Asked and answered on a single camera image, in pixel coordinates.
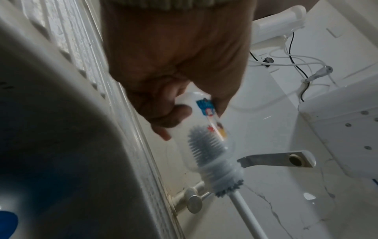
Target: white brush handle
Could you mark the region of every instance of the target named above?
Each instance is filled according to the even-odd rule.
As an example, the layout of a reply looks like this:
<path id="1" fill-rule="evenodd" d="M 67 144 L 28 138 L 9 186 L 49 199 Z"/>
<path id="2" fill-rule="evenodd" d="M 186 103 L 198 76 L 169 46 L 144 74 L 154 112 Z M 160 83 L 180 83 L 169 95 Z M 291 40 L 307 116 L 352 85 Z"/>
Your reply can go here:
<path id="1" fill-rule="evenodd" d="M 236 210 L 239 212 L 241 218 L 243 219 L 245 225 L 248 227 L 248 230 L 251 232 L 254 239 L 268 239 L 264 230 L 261 228 L 259 222 L 249 209 L 247 203 L 244 201 L 243 197 L 239 191 L 229 193 L 232 203 L 234 204 Z"/>

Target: transparent bottle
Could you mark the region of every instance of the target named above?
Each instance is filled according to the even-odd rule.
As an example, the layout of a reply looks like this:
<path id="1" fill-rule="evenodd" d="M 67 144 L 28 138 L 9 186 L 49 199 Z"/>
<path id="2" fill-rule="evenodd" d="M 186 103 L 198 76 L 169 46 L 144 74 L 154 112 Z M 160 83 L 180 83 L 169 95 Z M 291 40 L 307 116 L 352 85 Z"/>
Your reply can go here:
<path id="1" fill-rule="evenodd" d="M 175 103 L 192 108 L 188 118 L 168 129 L 185 166 L 198 172 L 217 196 L 238 188 L 243 182 L 243 168 L 232 159 L 235 142 L 223 127 L 211 100 L 202 93 L 189 92 L 177 97 Z"/>

